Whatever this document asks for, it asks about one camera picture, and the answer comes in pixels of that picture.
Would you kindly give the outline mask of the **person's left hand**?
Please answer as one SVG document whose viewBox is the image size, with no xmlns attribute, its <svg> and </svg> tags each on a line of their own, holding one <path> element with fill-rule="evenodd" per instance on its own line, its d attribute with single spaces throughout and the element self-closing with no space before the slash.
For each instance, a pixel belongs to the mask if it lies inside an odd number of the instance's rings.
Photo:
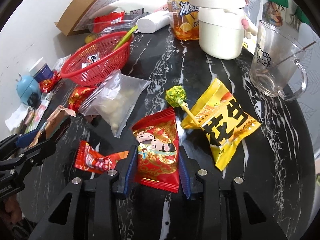
<svg viewBox="0 0 320 240">
<path fill-rule="evenodd" d="M 16 195 L 3 200 L 1 204 L 1 219 L 6 225 L 16 224 L 22 220 L 22 210 L 17 201 Z"/>
</svg>

